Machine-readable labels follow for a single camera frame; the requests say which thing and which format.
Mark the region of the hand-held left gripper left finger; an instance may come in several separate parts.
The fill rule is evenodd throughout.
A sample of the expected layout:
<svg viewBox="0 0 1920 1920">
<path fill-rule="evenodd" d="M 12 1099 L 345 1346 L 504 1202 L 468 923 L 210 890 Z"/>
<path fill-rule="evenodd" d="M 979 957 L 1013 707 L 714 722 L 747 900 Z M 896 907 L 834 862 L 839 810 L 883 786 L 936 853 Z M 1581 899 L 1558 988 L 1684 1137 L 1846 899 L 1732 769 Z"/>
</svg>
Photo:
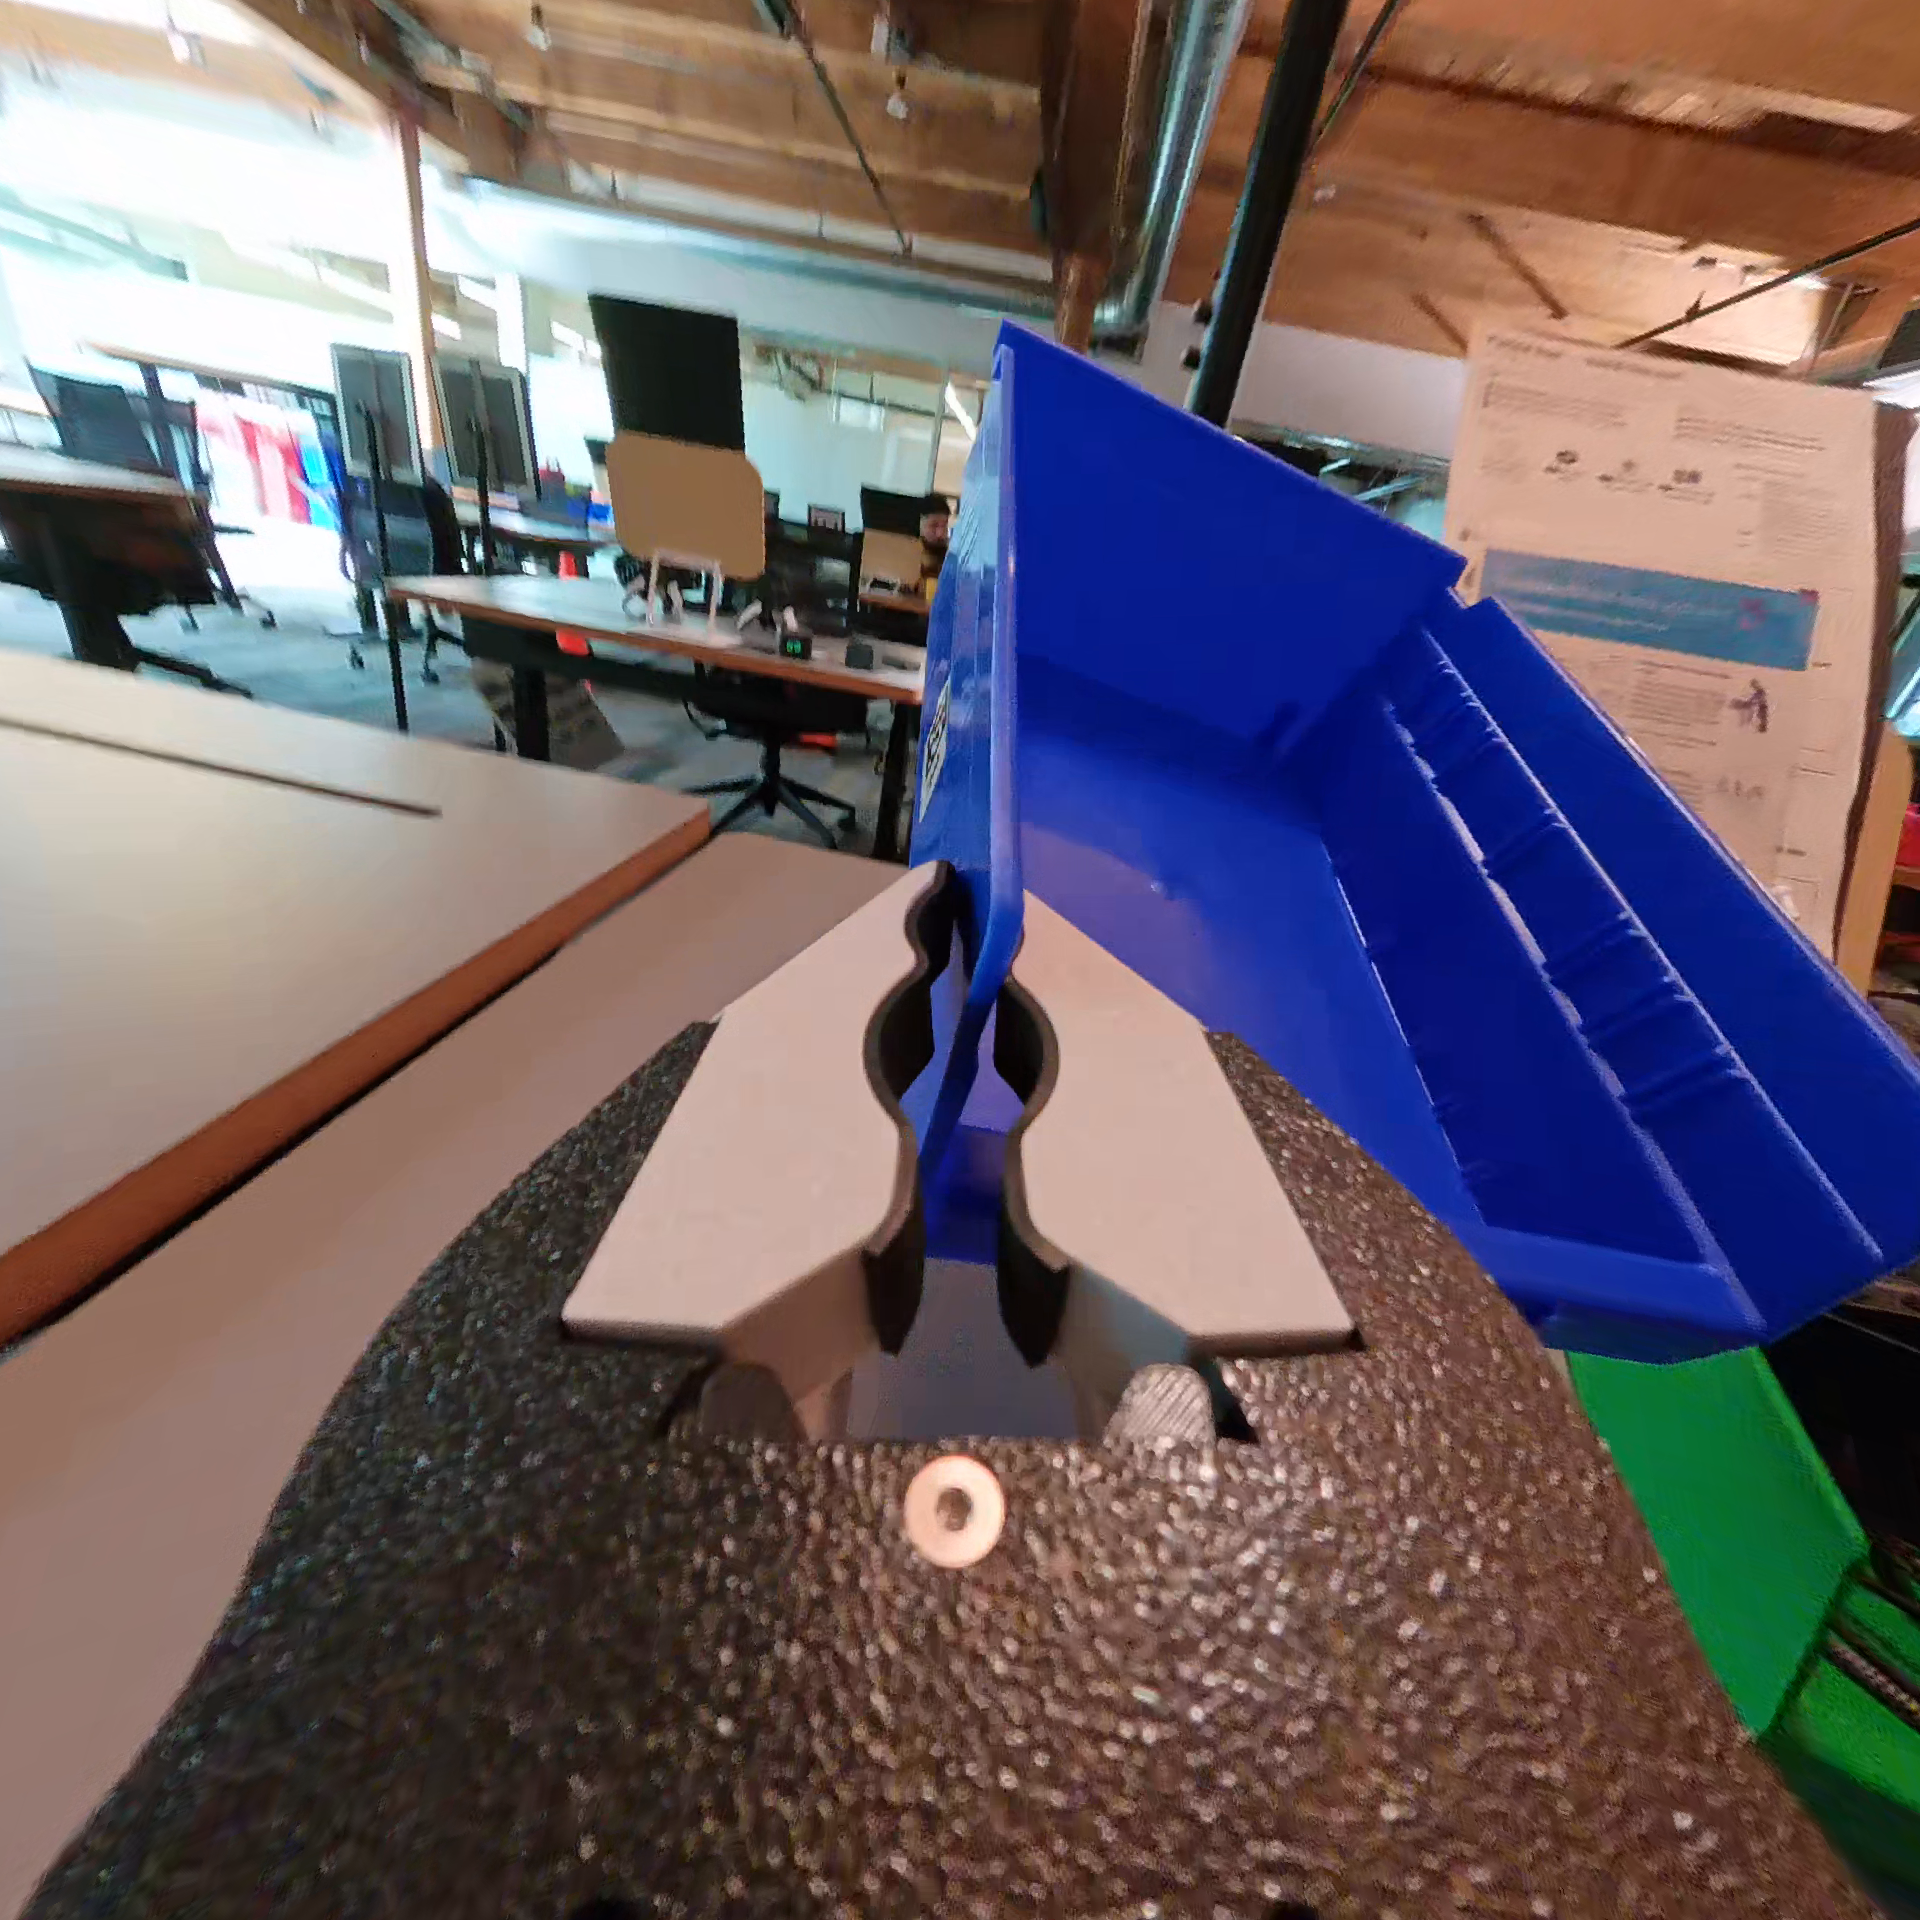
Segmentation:
<svg viewBox="0 0 1920 1920">
<path fill-rule="evenodd" d="M 896 1355 L 924 1292 L 920 1148 L 903 1099 L 934 1059 L 954 870 L 907 870 L 736 995 L 563 1309 L 770 1377 L 808 1438 Z"/>
</svg>

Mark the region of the black tripod pole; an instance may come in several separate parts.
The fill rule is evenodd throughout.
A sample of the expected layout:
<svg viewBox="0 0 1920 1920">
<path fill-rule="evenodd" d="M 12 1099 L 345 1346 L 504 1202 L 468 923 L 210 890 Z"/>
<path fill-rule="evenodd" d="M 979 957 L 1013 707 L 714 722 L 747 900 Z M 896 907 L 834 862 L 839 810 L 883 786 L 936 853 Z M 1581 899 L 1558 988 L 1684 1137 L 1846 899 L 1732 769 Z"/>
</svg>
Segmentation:
<svg viewBox="0 0 1920 1920">
<path fill-rule="evenodd" d="M 1345 15 L 1350 2 L 1290 2 L 1285 15 L 1279 49 L 1263 88 L 1236 225 L 1213 284 L 1189 382 L 1189 411 L 1219 429 L 1236 411 Z"/>
</svg>

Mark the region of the wooden document stand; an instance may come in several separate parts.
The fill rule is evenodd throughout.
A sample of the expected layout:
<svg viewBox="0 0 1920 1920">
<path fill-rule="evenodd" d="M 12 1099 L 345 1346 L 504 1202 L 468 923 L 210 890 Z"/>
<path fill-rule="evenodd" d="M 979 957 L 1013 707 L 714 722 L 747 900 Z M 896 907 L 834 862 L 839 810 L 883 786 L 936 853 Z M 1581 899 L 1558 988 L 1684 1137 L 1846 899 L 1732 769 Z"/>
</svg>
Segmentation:
<svg viewBox="0 0 1920 1920">
<path fill-rule="evenodd" d="M 1870 391 L 1832 391 L 1865 396 L 1879 406 L 1879 580 L 1865 592 L 1819 595 L 1817 714 L 1797 778 L 1790 853 L 1813 857 L 1817 879 L 1832 887 L 1832 936 L 1829 944 L 1813 939 L 1865 988 L 1908 810 L 1908 759 L 1884 717 L 1884 698 L 1905 547 L 1915 525 L 1908 481 L 1916 472 L 1916 417 Z M 1464 595 L 1482 599 L 1478 562 L 1464 557 Z"/>
<path fill-rule="evenodd" d="M 617 430 L 607 444 L 610 525 L 637 575 L 621 608 L 645 621 L 682 621 L 668 569 L 708 580 L 708 630 L 728 584 L 768 569 L 765 487 L 746 449 Z"/>
</svg>

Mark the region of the wooden top desk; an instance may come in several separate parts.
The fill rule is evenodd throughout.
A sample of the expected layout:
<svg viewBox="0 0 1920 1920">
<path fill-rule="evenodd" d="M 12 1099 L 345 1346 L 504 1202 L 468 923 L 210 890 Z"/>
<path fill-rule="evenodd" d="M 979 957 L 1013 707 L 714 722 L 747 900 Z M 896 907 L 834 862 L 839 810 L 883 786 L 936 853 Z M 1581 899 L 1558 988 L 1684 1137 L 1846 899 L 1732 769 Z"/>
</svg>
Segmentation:
<svg viewBox="0 0 1920 1920">
<path fill-rule="evenodd" d="M 526 760 L 553 760 L 549 681 L 599 691 L 641 691 L 682 702 L 691 669 L 714 666 L 770 680 L 830 687 L 887 707 L 878 759 L 878 804 L 873 857 L 905 862 L 912 844 L 912 773 L 920 741 L 924 649 L 878 638 L 818 638 L 814 660 L 781 660 L 776 630 L 737 630 L 736 621 L 645 621 L 621 608 L 617 580 L 563 580 L 549 575 L 428 575 L 394 579 L 389 599 L 462 621 L 472 664 L 510 674 L 510 741 Z"/>
</svg>

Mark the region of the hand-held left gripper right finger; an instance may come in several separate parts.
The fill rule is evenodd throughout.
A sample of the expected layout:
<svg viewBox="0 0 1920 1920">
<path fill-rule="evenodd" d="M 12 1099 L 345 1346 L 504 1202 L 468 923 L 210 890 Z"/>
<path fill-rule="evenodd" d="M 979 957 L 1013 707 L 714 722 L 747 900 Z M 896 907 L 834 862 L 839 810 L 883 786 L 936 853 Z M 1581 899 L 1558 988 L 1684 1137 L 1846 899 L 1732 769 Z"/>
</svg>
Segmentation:
<svg viewBox="0 0 1920 1920">
<path fill-rule="evenodd" d="M 1213 1036 L 1042 899 L 1021 900 L 993 1063 L 1019 1097 L 1001 1315 L 1068 1380 L 1082 1435 L 1153 1367 L 1196 1376 L 1213 1418 L 1207 1367 L 1356 1346 Z"/>
</svg>

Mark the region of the black office chair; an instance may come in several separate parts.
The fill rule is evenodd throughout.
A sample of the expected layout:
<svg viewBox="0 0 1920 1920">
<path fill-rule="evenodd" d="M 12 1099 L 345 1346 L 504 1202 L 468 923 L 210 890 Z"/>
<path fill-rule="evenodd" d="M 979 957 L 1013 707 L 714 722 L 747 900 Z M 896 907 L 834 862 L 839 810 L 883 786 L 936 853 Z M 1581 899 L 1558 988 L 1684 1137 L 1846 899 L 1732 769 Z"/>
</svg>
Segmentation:
<svg viewBox="0 0 1920 1920">
<path fill-rule="evenodd" d="M 711 818 L 711 834 L 728 834 L 751 813 L 765 818 L 786 813 L 830 853 L 839 849 L 839 834 L 855 823 L 855 805 L 828 790 L 794 785 L 785 773 L 785 752 L 814 734 L 830 739 L 830 744 L 850 730 L 867 734 L 867 697 L 699 664 L 682 707 L 688 717 L 714 722 L 711 739 L 746 739 L 761 753 L 751 778 L 688 786 L 688 795 L 708 799 L 733 798 L 733 805 Z"/>
</svg>

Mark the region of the large black screen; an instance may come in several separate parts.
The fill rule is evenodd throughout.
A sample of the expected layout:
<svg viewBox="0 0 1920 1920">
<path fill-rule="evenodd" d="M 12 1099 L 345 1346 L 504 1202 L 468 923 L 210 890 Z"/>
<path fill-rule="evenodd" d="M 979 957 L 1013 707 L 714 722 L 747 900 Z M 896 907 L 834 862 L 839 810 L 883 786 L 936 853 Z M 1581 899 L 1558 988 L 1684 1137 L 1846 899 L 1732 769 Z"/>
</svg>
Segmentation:
<svg viewBox="0 0 1920 1920">
<path fill-rule="evenodd" d="M 718 449 L 746 449 L 737 320 L 728 315 L 592 294 L 610 423 Z"/>
</svg>

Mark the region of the white printed sheet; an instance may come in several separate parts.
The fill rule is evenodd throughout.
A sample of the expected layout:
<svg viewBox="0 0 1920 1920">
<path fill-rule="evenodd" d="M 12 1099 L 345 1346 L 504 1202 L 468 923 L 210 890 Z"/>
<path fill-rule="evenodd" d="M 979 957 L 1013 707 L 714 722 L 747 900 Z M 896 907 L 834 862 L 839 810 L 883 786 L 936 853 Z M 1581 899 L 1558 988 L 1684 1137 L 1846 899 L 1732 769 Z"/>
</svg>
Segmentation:
<svg viewBox="0 0 1920 1920">
<path fill-rule="evenodd" d="M 1465 362 L 1447 542 L 1865 592 L 1879 580 L 1879 406 L 1772 375 L 1487 328 Z"/>
</svg>

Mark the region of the blue storage bin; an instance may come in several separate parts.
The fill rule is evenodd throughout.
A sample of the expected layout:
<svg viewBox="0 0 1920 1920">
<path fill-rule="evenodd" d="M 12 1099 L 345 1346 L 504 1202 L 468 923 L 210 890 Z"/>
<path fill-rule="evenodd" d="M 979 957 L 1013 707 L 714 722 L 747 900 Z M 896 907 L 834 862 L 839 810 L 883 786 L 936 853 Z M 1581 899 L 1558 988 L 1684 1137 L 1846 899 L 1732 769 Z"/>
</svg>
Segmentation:
<svg viewBox="0 0 1920 1920">
<path fill-rule="evenodd" d="M 1916 1260 L 1916 1060 L 1464 562 L 1013 324 L 930 616 L 912 862 L 964 999 L 1033 895 L 1252 1046 L 1570 1347 L 1769 1346 Z"/>
</svg>

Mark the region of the black monitor panel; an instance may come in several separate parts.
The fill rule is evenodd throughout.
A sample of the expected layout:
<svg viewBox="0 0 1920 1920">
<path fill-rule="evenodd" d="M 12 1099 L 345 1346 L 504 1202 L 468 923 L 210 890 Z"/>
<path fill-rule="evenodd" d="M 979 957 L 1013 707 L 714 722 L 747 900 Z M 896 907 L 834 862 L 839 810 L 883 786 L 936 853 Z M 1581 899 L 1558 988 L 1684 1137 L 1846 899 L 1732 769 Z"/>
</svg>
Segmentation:
<svg viewBox="0 0 1920 1920">
<path fill-rule="evenodd" d="M 349 476 L 420 487 L 417 396 L 398 350 L 331 343 L 331 369 Z"/>
<path fill-rule="evenodd" d="M 437 356 L 444 465 L 472 493 L 536 493 L 536 429 L 526 372 L 473 356 Z"/>
</svg>

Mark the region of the blue header printed sheet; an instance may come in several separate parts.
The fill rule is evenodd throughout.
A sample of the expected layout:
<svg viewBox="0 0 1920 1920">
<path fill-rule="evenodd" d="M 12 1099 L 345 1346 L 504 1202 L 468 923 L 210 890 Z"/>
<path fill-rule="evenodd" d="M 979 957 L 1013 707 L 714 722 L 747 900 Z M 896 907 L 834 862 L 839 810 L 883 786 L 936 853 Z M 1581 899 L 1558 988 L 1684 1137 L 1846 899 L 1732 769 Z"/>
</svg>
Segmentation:
<svg viewBox="0 0 1920 1920">
<path fill-rule="evenodd" d="M 1790 853 L 1817 714 L 1819 592 L 1487 547 L 1478 595 L 1604 707 L 1799 932 L 1829 944 L 1829 881 Z"/>
</svg>

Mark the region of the green storage bin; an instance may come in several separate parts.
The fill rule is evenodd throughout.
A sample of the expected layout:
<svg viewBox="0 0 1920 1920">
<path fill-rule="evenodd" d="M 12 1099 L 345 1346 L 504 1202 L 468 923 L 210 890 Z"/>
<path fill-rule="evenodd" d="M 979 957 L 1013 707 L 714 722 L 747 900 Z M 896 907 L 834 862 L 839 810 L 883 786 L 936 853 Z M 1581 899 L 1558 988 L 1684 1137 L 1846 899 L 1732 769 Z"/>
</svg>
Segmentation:
<svg viewBox="0 0 1920 1920">
<path fill-rule="evenodd" d="M 1916 1904 L 1916 1555 L 1875 1542 L 1757 1347 L 1568 1357 L 1744 1731 Z"/>
</svg>

